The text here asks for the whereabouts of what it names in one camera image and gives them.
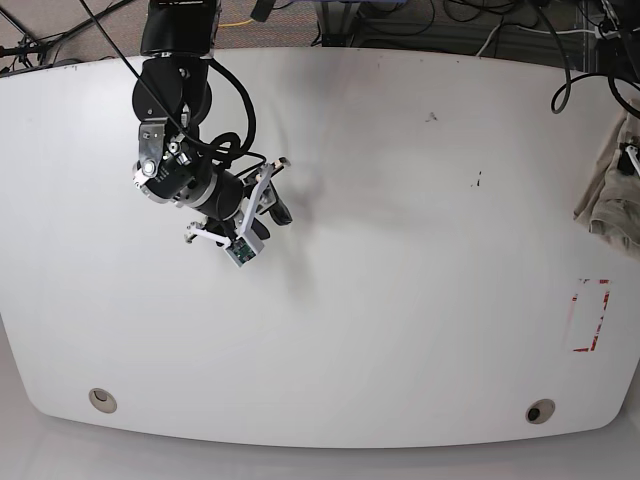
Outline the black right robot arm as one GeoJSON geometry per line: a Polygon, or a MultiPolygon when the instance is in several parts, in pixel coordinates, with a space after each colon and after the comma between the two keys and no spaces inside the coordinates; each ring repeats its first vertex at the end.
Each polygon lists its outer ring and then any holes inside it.
{"type": "Polygon", "coordinates": [[[140,52],[142,72],[132,94],[140,122],[137,182],[149,198],[176,202],[203,215],[204,230],[238,237],[234,223],[243,201],[257,192],[266,160],[233,174],[232,164],[251,155],[257,133],[254,104],[245,86],[213,57],[218,1],[152,1],[140,52]],[[200,125],[212,107],[208,74],[215,71],[240,95],[247,132],[224,132],[206,142],[200,125]]]}

